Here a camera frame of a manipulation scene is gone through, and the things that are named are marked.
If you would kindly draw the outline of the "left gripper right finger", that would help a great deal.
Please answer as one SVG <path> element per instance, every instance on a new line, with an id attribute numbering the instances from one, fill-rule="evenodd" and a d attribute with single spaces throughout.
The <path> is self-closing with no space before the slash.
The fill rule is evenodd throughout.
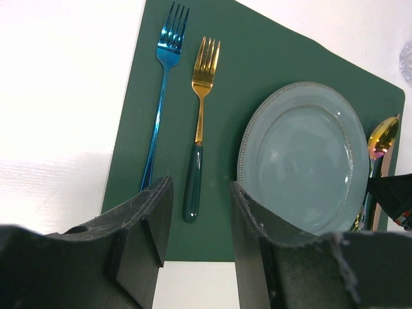
<path id="1" fill-rule="evenodd" d="M 230 183 L 242 308 L 410 308 L 411 234 L 307 233 Z"/>

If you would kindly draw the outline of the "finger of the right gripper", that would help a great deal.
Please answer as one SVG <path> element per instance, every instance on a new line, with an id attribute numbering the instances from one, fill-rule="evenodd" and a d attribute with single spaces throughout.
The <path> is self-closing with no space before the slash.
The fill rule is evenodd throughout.
<path id="1" fill-rule="evenodd" d="M 370 178 L 367 188 L 384 212 L 411 232 L 411 174 Z"/>

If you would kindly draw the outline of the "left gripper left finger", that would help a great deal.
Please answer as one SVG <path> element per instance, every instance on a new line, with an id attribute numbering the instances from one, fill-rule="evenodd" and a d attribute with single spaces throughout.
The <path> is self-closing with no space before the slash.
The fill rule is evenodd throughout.
<path id="1" fill-rule="evenodd" d="M 63 234 L 1 226 L 2 308 L 151 308 L 173 212 L 173 180 Z"/>

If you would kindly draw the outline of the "gold iridescent spoon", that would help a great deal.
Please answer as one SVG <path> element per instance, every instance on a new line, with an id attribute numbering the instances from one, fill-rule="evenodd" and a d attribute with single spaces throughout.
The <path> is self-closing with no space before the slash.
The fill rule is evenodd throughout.
<path id="1" fill-rule="evenodd" d="M 375 167 L 378 159 L 382 158 L 391 148 L 398 132 L 398 118 L 389 117 L 381 122 L 368 139 L 368 155 L 370 158 L 369 178 L 376 178 L 380 169 Z M 366 196 L 362 209 L 355 219 L 352 232 L 371 230 L 374 215 L 373 196 L 366 190 Z"/>

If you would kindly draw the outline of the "copper knife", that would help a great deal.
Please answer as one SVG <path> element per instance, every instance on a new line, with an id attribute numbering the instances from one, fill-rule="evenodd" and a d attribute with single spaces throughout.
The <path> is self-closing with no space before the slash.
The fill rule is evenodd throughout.
<path id="1" fill-rule="evenodd" d="M 370 162 L 373 165 L 374 178 L 389 175 L 395 139 L 398 132 L 400 115 L 382 121 L 372 132 L 368 140 Z"/>

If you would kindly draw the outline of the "teal round plate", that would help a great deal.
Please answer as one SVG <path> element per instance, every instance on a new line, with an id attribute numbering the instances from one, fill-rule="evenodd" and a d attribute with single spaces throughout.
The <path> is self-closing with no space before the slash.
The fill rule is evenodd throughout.
<path id="1" fill-rule="evenodd" d="M 256 109 L 241 141 L 237 180 L 301 230 L 346 232 L 362 208 L 369 163 L 350 103 L 324 84 L 296 82 Z"/>

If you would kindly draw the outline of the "clear plastic cup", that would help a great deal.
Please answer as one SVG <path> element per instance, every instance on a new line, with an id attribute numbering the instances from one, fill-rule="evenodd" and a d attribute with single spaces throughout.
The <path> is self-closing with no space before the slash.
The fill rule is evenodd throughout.
<path id="1" fill-rule="evenodd" d="M 411 57 L 412 57 L 412 43 L 409 40 L 405 43 L 399 54 L 399 70 L 404 80 L 411 86 L 412 71 L 411 71 Z"/>

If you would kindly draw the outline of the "dark green placemat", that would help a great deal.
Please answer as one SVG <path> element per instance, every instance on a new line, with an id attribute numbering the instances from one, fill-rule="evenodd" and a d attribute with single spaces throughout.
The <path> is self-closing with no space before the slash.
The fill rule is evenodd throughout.
<path id="1" fill-rule="evenodd" d="M 166 20 L 186 19 L 180 61 L 170 70 L 156 146 L 153 178 L 174 185 L 168 261 L 233 261 L 229 183 L 245 128 L 260 103 L 299 81 L 325 84 L 354 108 L 366 134 L 404 110 L 404 92 L 340 58 L 315 41 L 235 1 L 147 1 L 117 139 L 103 211 L 140 190 L 162 81 L 156 45 Z M 221 43 L 213 89 L 205 101 L 204 158 L 198 220 L 182 218 L 198 98 L 192 71 L 203 37 Z"/>

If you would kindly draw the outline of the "gold fork green handle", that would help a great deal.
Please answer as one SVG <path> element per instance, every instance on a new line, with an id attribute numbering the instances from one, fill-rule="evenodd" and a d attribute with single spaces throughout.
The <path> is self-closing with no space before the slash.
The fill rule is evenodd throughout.
<path id="1" fill-rule="evenodd" d="M 183 220 L 187 223 L 194 223 L 197 220 L 200 208 L 204 100 L 211 92 L 214 84 L 220 44 L 220 41 L 212 38 L 204 37 L 202 39 L 192 73 L 192 89 L 199 99 L 199 111 L 183 197 L 182 216 Z"/>

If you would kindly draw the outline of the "blue plastic spoon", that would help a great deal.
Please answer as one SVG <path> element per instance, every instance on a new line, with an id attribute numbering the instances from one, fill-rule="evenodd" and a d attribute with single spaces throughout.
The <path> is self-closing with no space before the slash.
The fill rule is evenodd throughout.
<path id="1" fill-rule="evenodd" d="M 144 173 L 140 184 L 140 191 L 143 191 L 151 183 L 167 80 L 170 69 L 176 66 L 180 61 L 189 11 L 189 7 L 181 5 L 180 3 L 176 4 L 176 2 L 174 1 L 169 9 L 157 43 L 156 58 L 162 65 L 163 76 L 160 86 L 160 95 L 156 109 L 151 141 L 149 144 Z"/>

